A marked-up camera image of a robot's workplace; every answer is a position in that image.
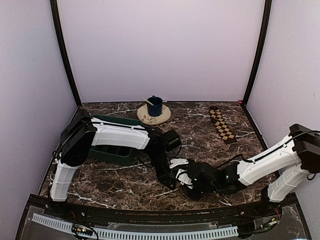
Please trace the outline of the brown black checkered sock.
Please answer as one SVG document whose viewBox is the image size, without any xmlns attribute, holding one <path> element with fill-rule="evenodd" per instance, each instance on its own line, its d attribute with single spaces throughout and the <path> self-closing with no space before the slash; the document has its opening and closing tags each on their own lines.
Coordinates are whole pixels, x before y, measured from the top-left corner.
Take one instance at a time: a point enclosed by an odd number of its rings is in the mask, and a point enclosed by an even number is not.
<svg viewBox="0 0 320 240">
<path fill-rule="evenodd" d="M 209 107 L 210 120 L 216 129 L 219 137 L 223 140 L 223 142 L 227 144 L 236 143 L 236 135 L 231 131 L 229 126 L 227 125 L 221 110 L 217 106 Z"/>
</svg>

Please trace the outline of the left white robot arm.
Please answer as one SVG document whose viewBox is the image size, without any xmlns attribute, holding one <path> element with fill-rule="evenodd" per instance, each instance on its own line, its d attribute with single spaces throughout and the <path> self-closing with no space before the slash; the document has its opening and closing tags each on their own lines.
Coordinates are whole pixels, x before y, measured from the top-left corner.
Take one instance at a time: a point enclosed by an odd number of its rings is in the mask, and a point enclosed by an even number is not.
<svg viewBox="0 0 320 240">
<path fill-rule="evenodd" d="M 127 125 L 103 121 L 96 117 L 74 119 L 62 132 L 60 143 L 53 152 L 57 169 L 49 191 L 53 200 L 51 210 L 60 218 L 71 213 L 65 203 L 74 174 L 87 159 L 94 146 L 128 147 L 145 152 L 155 169 L 158 181 L 174 189 L 176 180 L 171 175 L 167 153 L 180 146 L 180 137 L 174 131 L 159 132 L 146 125 Z"/>
</svg>

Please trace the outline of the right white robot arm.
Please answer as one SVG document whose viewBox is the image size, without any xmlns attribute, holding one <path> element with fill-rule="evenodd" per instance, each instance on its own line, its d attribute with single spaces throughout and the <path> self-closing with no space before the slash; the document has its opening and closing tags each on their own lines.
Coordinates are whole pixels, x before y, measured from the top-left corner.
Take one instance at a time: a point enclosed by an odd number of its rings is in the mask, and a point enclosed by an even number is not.
<svg viewBox="0 0 320 240">
<path fill-rule="evenodd" d="M 320 132 L 300 124 L 280 142 L 249 159 L 236 161 L 223 169 L 206 162 L 196 162 L 187 170 L 186 185 L 196 193 L 232 195 L 257 180 L 284 169 L 273 183 L 266 187 L 266 197 L 255 205 L 255 213 L 266 217 L 275 203 L 304 179 L 312 180 L 320 172 Z"/>
</svg>

